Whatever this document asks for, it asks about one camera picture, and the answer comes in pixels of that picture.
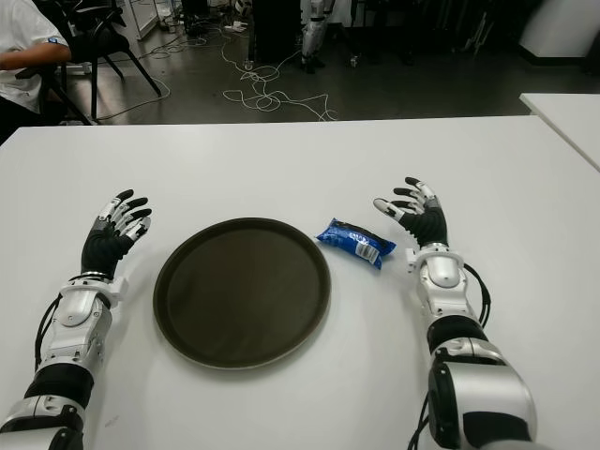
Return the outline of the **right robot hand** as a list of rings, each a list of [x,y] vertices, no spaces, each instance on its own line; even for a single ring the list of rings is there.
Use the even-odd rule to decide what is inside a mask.
[[[438,196],[427,183],[406,177],[407,187],[395,187],[400,200],[373,200],[377,210],[397,222],[422,248],[432,244],[448,246],[445,215]]]

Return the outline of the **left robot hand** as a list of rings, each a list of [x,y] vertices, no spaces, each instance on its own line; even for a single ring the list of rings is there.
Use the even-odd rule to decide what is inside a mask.
[[[152,209],[147,204],[146,197],[136,198],[128,189],[100,209],[83,244],[82,276],[114,278],[119,262],[150,228]]]

